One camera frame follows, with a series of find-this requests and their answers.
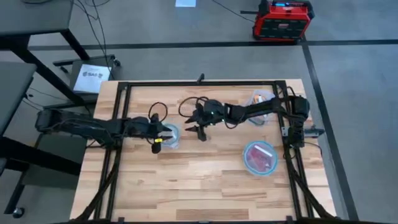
clear plastic container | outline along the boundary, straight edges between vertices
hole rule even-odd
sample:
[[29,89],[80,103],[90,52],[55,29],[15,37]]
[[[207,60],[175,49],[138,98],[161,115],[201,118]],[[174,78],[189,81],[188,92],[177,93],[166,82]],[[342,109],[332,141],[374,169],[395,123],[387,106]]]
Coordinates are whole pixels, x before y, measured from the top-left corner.
[[163,147],[177,149],[180,142],[180,130],[176,125],[173,124],[164,124],[164,126],[170,128],[172,131],[164,131],[159,134],[159,136],[172,136],[172,138],[168,140],[164,140],[162,142]]
[[[270,100],[273,97],[275,97],[275,95],[273,93],[271,93],[270,91],[254,90],[250,99],[243,106],[249,106],[249,105],[252,105],[255,103],[261,103],[261,102]],[[266,114],[248,119],[248,121],[250,121],[252,124],[254,124],[256,126],[265,125],[267,123],[267,120],[268,120],[268,115],[266,115]]]
[[246,145],[243,151],[244,165],[254,175],[271,175],[278,164],[278,155],[274,147],[265,141],[254,141]]

table leg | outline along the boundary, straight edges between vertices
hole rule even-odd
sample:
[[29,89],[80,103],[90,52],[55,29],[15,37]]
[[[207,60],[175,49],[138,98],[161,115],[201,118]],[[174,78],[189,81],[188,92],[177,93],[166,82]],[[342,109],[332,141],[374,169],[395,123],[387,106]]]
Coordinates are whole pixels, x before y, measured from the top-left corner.
[[61,35],[68,42],[70,47],[79,55],[82,60],[89,60],[90,56],[88,56],[86,50],[80,45],[79,41],[77,41],[76,37],[70,32],[69,29],[62,31]]
[[74,94],[74,92],[66,85],[56,74],[45,66],[35,55],[29,52],[25,47],[20,46],[13,41],[7,41],[8,48],[26,63],[33,63],[37,66],[37,73],[46,79],[57,90],[64,94],[69,100],[77,105],[84,105],[83,99]]
[[2,148],[0,150],[0,157],[15,159],[71,175],[80,174],[81,164],[69,159],[26,146],[6,137],[0,139],[0,145]]

red generator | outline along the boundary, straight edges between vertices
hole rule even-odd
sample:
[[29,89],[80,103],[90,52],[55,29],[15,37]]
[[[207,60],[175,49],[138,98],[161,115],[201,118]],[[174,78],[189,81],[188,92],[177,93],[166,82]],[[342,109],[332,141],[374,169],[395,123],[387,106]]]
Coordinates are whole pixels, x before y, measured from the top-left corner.
[[253,37],[256,40],[298,42],[314,17],[309,1],[262,0]]

